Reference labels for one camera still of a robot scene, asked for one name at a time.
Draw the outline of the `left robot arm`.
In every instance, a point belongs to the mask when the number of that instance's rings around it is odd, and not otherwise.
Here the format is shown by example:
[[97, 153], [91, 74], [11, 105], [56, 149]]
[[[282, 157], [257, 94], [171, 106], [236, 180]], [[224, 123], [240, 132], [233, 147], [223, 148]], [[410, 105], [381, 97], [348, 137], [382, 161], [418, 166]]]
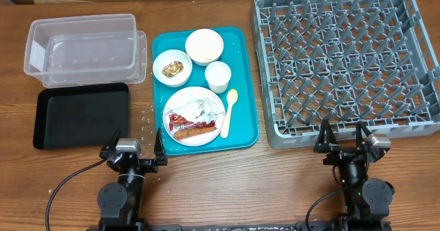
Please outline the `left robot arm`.
[[99, 230], [151, 230], [150, 225], [139, 217], [145, 174], [157, 173], [160, 166], [168, 163], [158, 129], [155, 137], [153, 159], [140, 157], [140, 141], [121, 138], [116, 131], [101, 148], [100, 158], [118, 173], [118, 180], [106, 184], [98, 193], [100, 207]]

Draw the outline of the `white paper cup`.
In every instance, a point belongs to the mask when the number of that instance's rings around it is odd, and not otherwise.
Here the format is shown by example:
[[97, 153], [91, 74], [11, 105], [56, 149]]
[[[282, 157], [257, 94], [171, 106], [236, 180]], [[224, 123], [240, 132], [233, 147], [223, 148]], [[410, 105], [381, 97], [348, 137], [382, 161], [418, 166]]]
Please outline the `white paper cup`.
[[227, 89], [231, 76], [230, 67], [221, 61], [210, 63], [205, 70], [208, 86], [216, 94], [221, 94]]

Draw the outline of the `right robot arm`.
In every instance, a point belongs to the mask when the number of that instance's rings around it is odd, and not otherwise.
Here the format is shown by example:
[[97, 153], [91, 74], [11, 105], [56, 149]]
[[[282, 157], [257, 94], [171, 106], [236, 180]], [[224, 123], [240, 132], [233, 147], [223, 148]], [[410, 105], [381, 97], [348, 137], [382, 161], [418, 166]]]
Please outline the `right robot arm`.
[[341, 189], [312, 204], [305, 217], [306, 228], [312, 229], [311, 211], [341, 193], [346, 212], [324, 224], [325, 230], [390, 230], [391, 225], [383, 219], [389, 215], [395, 189], [387, 181], [368, 176], [370, 164], [382, 159], [390, 149], [391, 141], [386, 135], [372, 133], [362, 121], [355, 127], [355, 146], [339, 146], [329, 121], [324, 119], [313, 151], [326, 155], [323, 164], [332, 167], [333, 178]]

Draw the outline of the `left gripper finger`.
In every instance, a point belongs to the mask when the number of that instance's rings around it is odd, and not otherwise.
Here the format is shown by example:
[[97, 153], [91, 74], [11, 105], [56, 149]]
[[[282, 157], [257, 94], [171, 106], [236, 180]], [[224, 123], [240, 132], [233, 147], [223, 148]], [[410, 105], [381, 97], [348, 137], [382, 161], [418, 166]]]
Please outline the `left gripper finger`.
[[117, 128], [115, 133], [111, 136], [109, 141], [103, 146], [102, 150], [109, 152], [116, 148], [116, 144], [118, 143], [118, 140], [120, 139], [120, 129]]
[[161, 132], [160, 128], [158, 128], [156, 131], [154, 154], [155, 154], [155, 158], [157, 160], [165, 160], [166, 159], [166, 154], [164, 151], [164, 145], [163, 145], [163, 141], [162, 141], [162, 132]]

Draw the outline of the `foil wrapper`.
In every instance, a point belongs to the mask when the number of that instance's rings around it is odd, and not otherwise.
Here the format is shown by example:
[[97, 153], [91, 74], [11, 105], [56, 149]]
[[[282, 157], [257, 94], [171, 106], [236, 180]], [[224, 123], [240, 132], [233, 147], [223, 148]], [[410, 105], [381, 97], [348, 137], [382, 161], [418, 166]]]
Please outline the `foil wrapper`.
[[189, 122], [216, 121], [217, 116], [223, 114], [223, 105], [211, 98], [192, 98], [186, 104], [174, 105], [165, 108], [165, 114], [175, 114]]

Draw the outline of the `white bowl with food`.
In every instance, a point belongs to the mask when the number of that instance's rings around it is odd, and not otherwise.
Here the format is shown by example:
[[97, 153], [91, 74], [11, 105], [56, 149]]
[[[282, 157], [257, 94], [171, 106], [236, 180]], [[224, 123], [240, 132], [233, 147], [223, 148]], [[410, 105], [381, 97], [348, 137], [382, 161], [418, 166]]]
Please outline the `white bowl with food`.
[[[162, 69], [173, 61], [182, 62], [184, 69], [173, 78], [168, 78], [162, 74]], [[178, 49], [169, 49], [162, 52], [153, 62], [153, 73], [156, 79], [169, 87], [180, 87], [184, 85], [189, 80], [192, 69], [193, 63], [190, 57]]]

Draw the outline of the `red snack wrapper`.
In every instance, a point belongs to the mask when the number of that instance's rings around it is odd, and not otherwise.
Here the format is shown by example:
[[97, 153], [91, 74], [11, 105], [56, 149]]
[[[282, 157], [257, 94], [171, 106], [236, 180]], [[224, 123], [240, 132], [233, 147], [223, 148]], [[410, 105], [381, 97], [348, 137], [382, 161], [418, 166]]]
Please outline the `red snack wrapper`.
[[202, 121], [202, 122], [193, 122], [188, 121], [181, 115], [177, 115], [172, 113], [168, 116], [169, 118], [169, 129], [171, 131], [178, 131], [181, 129], [194, 129], [194, 128], [202, 128], [202, 127], [214, 127], [215, 121]]

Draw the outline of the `pink bowl with rice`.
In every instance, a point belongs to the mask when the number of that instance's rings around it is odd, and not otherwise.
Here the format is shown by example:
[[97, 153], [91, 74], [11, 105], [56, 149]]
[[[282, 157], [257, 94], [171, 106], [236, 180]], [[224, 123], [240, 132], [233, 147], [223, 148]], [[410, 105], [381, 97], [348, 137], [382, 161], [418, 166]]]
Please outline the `pink bowl with rice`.
[[211, 29], [192, 32], [185, 42], [185, 50], [191, 60], [201, 66], [217, 61], [223, 53], [224, 42], [220, 34]]

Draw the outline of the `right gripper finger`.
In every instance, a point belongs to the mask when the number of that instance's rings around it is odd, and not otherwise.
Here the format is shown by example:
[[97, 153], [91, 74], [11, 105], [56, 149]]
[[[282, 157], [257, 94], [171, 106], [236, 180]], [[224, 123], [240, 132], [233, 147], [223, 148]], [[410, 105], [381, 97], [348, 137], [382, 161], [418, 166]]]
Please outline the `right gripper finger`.
[[323, 119], [320, 125], [320, 132], [318, 134], [318, 138], [315, 144], [315, 148], [336, 148], [338, 146], [338, 142], [333, 133], [331, 125], [329, 124], [328, 119]]
[[359, 149], [363, 149], [364, 145], [362, 143], [363, 142], [362, 135], [365, 135], [366, 137], [368, 137], [371, 134], [370, 130], [366, 127], [365, 122], [359, 120], [356, 123], [355, 134], [356, 134], [356, 137], [355, 137], [356, 147]]

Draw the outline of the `fried sausage stick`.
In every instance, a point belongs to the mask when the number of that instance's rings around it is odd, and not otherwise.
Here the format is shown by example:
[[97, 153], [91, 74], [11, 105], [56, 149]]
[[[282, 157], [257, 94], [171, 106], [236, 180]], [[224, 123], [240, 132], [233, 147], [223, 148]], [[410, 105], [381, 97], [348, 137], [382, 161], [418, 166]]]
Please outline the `fried sausage stick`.
[[190, 138], [190, 137], [193, 137], [196, 135], [209, 133], [209, 132], [212, 132], [216, 129], [217, 128], [215, 126], [197, 127], [197, 128], [192, 128], [192, 129], [181, 129], [181, 130], [178, 130], [174, 133], [174, 138], [176, 140], [183, 140], [183, 139]]

